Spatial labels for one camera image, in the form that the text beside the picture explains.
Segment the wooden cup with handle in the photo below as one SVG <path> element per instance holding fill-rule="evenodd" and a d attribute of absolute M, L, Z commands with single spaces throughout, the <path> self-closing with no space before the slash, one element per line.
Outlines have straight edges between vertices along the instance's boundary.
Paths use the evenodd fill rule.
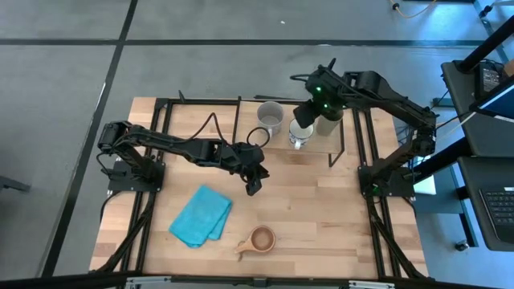
<path fill-rule="evenodd" d="M 268 226 L 257 226 L 249 237 L 235 248 L 236 254 L 245 252 L 255 252 L 265 254 L 275 247 L 276 236 L 274 231 Z"/>

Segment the dark desk with laptop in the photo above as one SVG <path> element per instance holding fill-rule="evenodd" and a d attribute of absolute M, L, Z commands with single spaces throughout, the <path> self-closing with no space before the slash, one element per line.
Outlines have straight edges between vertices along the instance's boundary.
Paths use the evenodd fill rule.
<path fill-rule="evenodd" d="M 467 112 L 475 101 L 474 75 L 458 71 L 453 62 L 441 68 L 458 114 Z M 477 113 L 462 128 L 473 155 L 514 158 L 514 123 Z"/>

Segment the short black pole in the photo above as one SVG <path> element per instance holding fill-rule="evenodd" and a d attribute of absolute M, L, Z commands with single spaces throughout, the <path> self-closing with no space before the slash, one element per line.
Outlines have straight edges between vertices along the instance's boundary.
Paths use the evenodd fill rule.
<path fill-rule="evenodd" d="M 442 151 L 436 153 L 430 159 L 423 161 L 414 167 L 414 184 L 427 179 L 441 169 L 454 164 L 459 157 L 470 157 L 471 147 L 466 137 L 457 140 Z"/>

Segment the grey ceramic mug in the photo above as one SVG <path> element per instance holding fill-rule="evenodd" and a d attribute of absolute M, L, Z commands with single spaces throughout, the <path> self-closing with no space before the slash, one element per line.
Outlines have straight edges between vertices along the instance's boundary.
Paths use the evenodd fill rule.
<path fill-rule="evenodd" d="M 280 132 L 283 120 L 284 109 L 275 101 L 262 103 L 257 110 L 259 127 L 264 128 L 270 136 Z"/>

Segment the white box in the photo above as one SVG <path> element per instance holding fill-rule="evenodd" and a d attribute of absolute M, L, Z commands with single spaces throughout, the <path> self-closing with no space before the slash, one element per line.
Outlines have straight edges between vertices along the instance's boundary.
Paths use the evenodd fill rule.
<path fill-rule="evenodd" d="M 429 160 L 430 157 L 416 157 L 414 159 L 414 166 L 420 165 L 425 160 Z M 436 188 L 434 183 L 434 177 L 430 176 L 423 181 L 420 181 L 414 185 L 414 192 L 418 194 L 435 195 Z"/>

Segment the turquoise blue cloth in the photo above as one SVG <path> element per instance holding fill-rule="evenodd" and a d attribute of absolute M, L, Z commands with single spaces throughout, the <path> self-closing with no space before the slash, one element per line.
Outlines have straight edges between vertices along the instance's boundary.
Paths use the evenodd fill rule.
<path fill-rule="evenodd" d="M 231 199 L 202 185 L 173 220 L 169 232 L 189 248 L 219 240 L 232 205 Z"/>

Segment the grey metal foot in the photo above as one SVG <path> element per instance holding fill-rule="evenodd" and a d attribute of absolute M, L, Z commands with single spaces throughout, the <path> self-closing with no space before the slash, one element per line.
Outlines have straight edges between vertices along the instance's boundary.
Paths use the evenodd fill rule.
<path fill-rule="evenodd" d="M 10 179 L 8 177 L 0 176 L 0 191 L 3 189 L 14 189 L 19 192 L 28 192 L 30 190 L 30 186 L 26 185 L 22 182 Z"/>

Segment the black power adapter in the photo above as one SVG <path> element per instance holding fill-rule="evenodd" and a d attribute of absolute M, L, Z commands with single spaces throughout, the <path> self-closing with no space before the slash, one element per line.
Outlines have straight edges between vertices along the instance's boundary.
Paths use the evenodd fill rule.
<path fill-rule="evenodd" d="M 500 84 L 504 76 L 504 65 L 494 60 L 485 59 L 475 67 L 475 98 L 486 96 Z"/>

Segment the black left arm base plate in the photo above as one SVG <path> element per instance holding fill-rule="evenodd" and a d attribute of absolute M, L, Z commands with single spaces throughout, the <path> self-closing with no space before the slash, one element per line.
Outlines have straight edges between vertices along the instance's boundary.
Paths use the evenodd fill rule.
<path fill-rule="evenodd" d="M 148 181 L 132 172 L 125 161 L 116 161 L 108 184 L 111 191 L 157 192 L 161 190 L 164 180 L 165 163 L 153 163 L 153 176 Z"/>

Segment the black keyboard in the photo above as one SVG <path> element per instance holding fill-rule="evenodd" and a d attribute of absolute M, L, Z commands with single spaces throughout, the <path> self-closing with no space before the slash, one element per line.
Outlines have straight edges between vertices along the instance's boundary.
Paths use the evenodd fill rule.
<path fill-rule="evenodd" d="M 479 190 L 495 236 L 514 244 L 514 187 Z"/>

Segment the black crossbar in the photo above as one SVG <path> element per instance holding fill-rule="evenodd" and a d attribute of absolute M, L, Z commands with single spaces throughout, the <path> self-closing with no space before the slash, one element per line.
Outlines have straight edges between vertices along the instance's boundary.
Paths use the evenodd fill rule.
<path fill-rule="evenodd" d="M 468 284 L 444 283 L 433 279 L 406 279 L 383 277 L 379 279 L 319 279 L 319 278 L 270 278 L 226 277 L 194 275 L 143 275 L 139 271 L 99 272 L 80 275 L 61 275 L 32 279 L 0 281 L 0 289 L 106 289 L 110 287 L 164 284 L 200 283 L 246 285 L 255 288 L 270 286 L 320 286 L 343 289 L 498 289 Z"/>

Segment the dark desk with keyboard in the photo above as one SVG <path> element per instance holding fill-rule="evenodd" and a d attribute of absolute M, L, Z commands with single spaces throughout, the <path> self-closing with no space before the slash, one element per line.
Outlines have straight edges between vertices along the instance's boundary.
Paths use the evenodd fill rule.
<path fill-rule="evenodd" d="M 480 189 L 514 187 L 514 159 L 460 157 L 458 164 L 487 248 L 514 252 L 514 244 L 502 242 L 495 236 L 479 193 Z"/>

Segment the long black pole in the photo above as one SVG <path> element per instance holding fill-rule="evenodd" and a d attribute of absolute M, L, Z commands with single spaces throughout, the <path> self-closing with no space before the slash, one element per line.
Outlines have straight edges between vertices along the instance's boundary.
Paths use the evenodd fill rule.
<path fill-rule="evenodd" d="M 509 36 L 514 34 L 514 15 L 511 16 L 502 26 L 483 41 L 465 60 L 457 64 L 457 69 L 462 73 L 471 71 L 487 55 L 494 51 Z"/>

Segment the laptop with blue screen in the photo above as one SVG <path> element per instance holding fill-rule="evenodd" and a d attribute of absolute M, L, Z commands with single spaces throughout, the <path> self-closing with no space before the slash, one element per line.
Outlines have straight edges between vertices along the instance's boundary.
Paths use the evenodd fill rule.
<path fill-rule="evenodd" d="M 485 97 L 476 100 L 469 108 L 472 112 L 514 122 L 514 75 L 505 79 Z"/>

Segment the tall olive green cup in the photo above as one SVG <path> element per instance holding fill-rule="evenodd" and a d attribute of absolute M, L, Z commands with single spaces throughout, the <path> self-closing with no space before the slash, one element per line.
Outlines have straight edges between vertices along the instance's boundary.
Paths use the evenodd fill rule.
<path fill-rule="evenodd" d="M 343 110 L 322 113 L 317 119 L 316 132 L 320 136 L 329 136 L 336 128 L 336 126 L 341 122 L 343 115 Z"/>

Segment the white mug with blue print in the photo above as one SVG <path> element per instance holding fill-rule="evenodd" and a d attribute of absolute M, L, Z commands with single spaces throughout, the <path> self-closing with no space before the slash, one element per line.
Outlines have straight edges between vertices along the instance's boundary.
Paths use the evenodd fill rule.
<path fill-rule="evenodd" d="M 307 128 L 301 128 L 297 119 L 293 119 L 289 124 L 288 138 L 294 149 L 301 149 L 312 137 L 314 126 L 311 124 Z"/>

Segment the grey metal stand leg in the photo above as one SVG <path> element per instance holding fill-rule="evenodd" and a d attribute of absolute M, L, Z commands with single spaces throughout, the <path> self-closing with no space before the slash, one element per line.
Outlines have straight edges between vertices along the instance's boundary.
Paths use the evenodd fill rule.
<path fill-rule="evenodd" d="M 475 9 L 487 32 L 485 43 L 502 63 L 514 59 L 514 0 L 476 0 Z"/>

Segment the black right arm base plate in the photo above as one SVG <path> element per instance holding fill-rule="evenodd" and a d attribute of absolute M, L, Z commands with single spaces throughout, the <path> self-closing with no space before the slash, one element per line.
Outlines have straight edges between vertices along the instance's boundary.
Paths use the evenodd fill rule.
<path fill-rule="evenodd" d="M 384 177 L 373 177 L 370 166 L 357 169 L 361 194 L 365 197 L 413 197 L 414 185 L 411 171 L 400 167 Z"/>

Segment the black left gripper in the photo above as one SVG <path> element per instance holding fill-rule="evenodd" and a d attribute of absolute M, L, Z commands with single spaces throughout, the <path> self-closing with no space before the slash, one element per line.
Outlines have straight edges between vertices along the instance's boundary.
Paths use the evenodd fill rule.
<path fill-rule="evenodd" d="M 246 191 L 250 197 L 262 189 L 260 179 L 270 177 L 268 170 L 261 165 L 263 161 L 263 150 L 256 144 L 238 142 L 222 147 L 221 168 L 243 177 L 247 181 Z"/>

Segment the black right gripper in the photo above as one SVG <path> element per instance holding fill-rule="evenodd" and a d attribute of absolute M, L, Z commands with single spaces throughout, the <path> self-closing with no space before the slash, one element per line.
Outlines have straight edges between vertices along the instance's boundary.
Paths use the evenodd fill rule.
<path fill-rule="evenodd" d="M 307 78 L 307 91 L 312 98 L 293 110 L 298 125 L 307 128 L 318 116 L 340 119 L 346 107 L 344 96 L 351 94 L 346 87 L 347 83 L 331 67 L 319 66 Z"/>

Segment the wooden shelf with black legs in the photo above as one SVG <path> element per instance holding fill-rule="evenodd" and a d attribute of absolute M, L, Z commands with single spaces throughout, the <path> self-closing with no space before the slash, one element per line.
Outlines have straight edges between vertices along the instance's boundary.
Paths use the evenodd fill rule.
<path fill-rule="evenodd" d="M 257 111 L 261 104 L 267 101 L 275 101 L 284 110 L 284 118 L 279 134 L 273 136 L 266 144 L 266 149 L 275 149 L 302 153 L 328 154 L 328 165 L 334 166 L 345 151 L 345 137 L 343 122 L 340 121 L 329 136 L 321 136 L 316 131 L 318 117 L 314 124 L 314 132 L 310 139 L 300 149 L 294 149 L 294 144 L 288 138 L 289 124 L 294 119 L 293 110 L 302 104 L 303 100 L 281 99 L 272 96 L 257 95 L 253 100 L 240 100 L 237 109 L 237 124 L 233 132 L 233 142 L 246 142 L 250 131 L 259 127 Z"/>

